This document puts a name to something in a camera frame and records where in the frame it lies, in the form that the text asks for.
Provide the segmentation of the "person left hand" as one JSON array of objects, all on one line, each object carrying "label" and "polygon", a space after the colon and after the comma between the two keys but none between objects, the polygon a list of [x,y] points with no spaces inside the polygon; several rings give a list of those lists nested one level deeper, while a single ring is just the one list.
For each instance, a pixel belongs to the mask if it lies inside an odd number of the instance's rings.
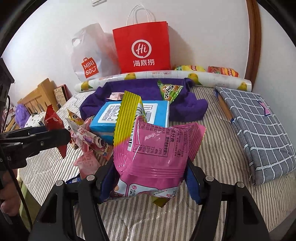
[{"label": "person left hand", "polygon": [[8,216],[15,216],[20,209],[20,196],[8,171],[3,174],[4,189],[1,190],[1,210]]}]

